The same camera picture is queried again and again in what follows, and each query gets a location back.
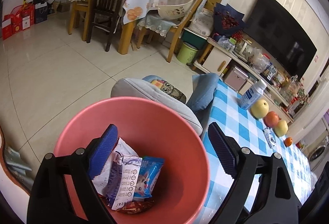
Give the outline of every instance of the dining table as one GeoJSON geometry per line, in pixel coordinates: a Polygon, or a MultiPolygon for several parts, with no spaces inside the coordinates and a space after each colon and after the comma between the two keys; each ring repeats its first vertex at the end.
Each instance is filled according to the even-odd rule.
{"type": "MultiPolygon", "coordinates": [[[[218,81],[211,104],[207,126],[216,122],[226,136],[236,140],[239,146],[247,147],[254,154],[271,156],[274,152],[280,153],[290,176],[297,198],[303,204],[311,194],[311,171],[307,157],[296,147],[286,147],[286,136],[277,137],[276,147],[270,148],[263,130],[266,128],[262,119],[255,119],[247,110],[240,108],[237,101],[241,97],[227,84],[218,81]]],[[[233,179],[224,172],[224,169],[208,138],[208,132],[201,137],[206,149],[210,167],[210,186],[206,201],[193,224],[208,224],[217,212],[226,197],[233,179]]],[[[255,175],[244,206],[251,210],[254,203],[260,175],[255,175]]]]}
{"type": "Polygon", "coordinates": [[[154,0],[125,0],[123,4],[125,14],[123,16],[123,26],[119,42],[118,52],[122,55],[128,53],[131,36],[136,22],[142,19],[150,10],[156,10],[154,0]]]}

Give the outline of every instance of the washing machine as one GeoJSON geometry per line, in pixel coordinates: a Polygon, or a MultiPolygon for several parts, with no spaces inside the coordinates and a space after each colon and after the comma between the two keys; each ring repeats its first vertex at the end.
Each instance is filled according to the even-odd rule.
{"type": "Polygon", "coordinates": [[[329,151],[329,136],[326,136],[308,155],[311,171],[314,171],[329,151]]]}

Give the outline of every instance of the white bottle cap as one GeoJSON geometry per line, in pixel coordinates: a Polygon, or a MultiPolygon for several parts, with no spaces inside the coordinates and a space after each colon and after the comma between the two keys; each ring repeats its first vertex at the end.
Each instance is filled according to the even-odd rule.
{"type": "Polygon", "coordinates": [[[258,85],[259,88],[261,88],[262,90],[265,90],[265,89],[267,88],[266,83],[265,83],[262,79],[259,79],[259,80],[258,80],[257,85],[258,85]]]}

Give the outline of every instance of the television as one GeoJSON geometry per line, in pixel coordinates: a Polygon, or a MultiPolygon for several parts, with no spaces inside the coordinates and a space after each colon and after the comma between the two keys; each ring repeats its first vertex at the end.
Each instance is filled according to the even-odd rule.
{"type": "Polygon", "coordinates": [[[265,48],[289,73],[302,78],[316,53],[307,33],[276,0],[258,0],[244,32],[265,48]]]}

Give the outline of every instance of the orange print tablecloth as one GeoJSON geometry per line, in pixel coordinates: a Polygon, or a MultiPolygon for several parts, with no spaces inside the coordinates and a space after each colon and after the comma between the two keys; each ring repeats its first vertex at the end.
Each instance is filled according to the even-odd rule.
{"type": "Polygon", "coordinates": [[[153,6],[154,0],[125,0],[123,8],[126,14],[123,24],[144,18],[148,11],[157,9],[153,6]]]}

